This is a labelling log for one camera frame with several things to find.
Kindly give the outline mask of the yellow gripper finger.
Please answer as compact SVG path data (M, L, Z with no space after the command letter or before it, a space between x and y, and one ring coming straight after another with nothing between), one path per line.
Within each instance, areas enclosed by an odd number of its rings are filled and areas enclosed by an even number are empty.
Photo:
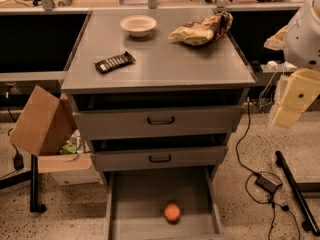
M277 86L279 97L275 101L272 124L289 128L320 95L320 72L301 69L281 79Z
M279 51L284 49L284 37L287 27L284 26L278 30L274 35L264 42L264 47L270 50Z

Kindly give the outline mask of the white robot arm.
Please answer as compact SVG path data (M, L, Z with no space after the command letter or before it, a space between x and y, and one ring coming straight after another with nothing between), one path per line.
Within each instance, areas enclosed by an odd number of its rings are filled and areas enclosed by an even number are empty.
M270 119L273 125L289 128L320 95L320 0L306 0L264 47L282 50L285 61L297 67L277 83Z

